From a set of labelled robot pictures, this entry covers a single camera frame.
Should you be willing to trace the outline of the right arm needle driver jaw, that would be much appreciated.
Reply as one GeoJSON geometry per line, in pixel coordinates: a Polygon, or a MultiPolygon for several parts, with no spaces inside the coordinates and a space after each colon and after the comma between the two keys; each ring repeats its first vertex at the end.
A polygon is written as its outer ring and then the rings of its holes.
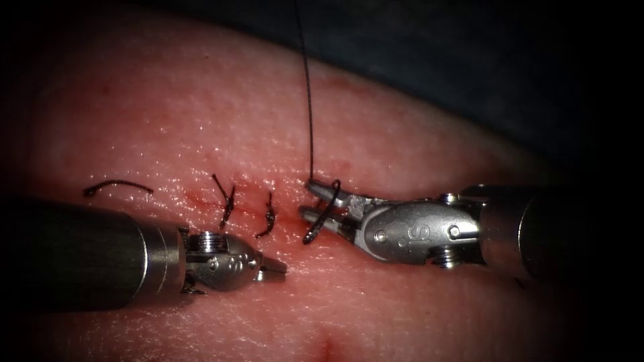
{"type": "Polygon", "coordinates": [[[322,229],[338,234],[347,241],[354,241],[360,223],[348,215],[331,213],[330,209],[319,209],[311,206],[300,206],[299,216],[310,222],[310,227],[303,241],[313,241],[322,229]]]}
{"type": "Polygon", "coordinates": [[[352,217],[363,217],[366,209],[373,205],[375,198],[363,194],[354,194],[318,180],[307,180],[305,188],[320,198],[347,212],[352,217]]]}

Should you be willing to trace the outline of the left arm needle driver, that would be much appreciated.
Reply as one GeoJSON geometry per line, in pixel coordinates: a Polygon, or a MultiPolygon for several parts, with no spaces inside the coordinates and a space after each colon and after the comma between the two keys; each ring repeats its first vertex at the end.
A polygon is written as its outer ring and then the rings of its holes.
{"type": "Polygon", "coordinates": [[[260,281],[262,254],[240,237],[212,231],[181,237],[186,257],[183,294],[205,294],[198,284],[230,292],[260,281]]]}

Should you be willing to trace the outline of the right arm needle driver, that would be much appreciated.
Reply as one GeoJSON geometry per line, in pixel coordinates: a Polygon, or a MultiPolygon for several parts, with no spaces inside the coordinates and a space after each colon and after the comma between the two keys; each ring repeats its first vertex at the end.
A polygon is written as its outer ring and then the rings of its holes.
{"type": "Polygon", "coordinates": [[[479,244],[481,210],[481,202],[453,193],[437,199],[384,202],[361,220],[358,247],[388,263],[429,262],[446,269],[461,263],[484,265],[479,244]]]}

